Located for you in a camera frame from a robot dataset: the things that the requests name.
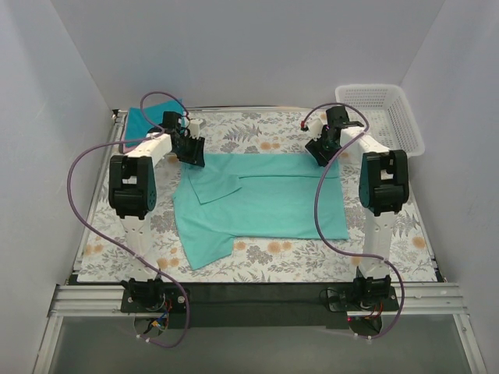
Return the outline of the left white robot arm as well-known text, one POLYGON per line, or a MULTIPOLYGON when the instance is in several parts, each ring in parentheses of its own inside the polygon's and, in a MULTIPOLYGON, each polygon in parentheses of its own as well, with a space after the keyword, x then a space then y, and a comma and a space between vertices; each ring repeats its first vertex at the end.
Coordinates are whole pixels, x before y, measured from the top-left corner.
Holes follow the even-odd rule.
POLYGON ((205 165, 205 138, 200 135, 202 119, 188 119, 174 111, 163 113, 162 122, 128 153, 111 157, 108 202, 120 219, 129 254, 138 263, 128 280, 122 282, 130 301, 148 312, 165 308, 167 294, 151 255, 153 238, 151 214, 157 203, 155 167, 173 153, 185 164, 205 165))

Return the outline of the teal green t shirt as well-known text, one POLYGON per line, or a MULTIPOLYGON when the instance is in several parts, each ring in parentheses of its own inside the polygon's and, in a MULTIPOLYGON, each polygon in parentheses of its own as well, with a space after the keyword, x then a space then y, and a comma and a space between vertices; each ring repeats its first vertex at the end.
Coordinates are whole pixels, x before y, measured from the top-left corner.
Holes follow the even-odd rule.
POLYGON ((173 195, 176 227, 197 270, 232 253, 235 238, 346 240, 340 169, 304 153, 208 154, 184 164, 173 195))

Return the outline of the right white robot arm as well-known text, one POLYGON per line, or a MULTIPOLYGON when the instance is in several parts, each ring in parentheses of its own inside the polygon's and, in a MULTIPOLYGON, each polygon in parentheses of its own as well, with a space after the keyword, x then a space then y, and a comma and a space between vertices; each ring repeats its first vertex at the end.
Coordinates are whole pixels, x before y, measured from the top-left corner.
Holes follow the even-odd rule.
POLYGON ((332 312, 362 311, 373 318, 383 310, 402 306, 391 285, 397 274, 390 262, 391 236, 398 213, 409 199, 408 156, 390 150, 369 135, 365 116, 352 121, 351 105, 327 103, 327 120, 304 118, 300 128, 310 133, 306 150, 325 172, 349 151, 360 162, 359 201, 365 212, 364 244, 351 282, 328 288, 327 307, 332 312))

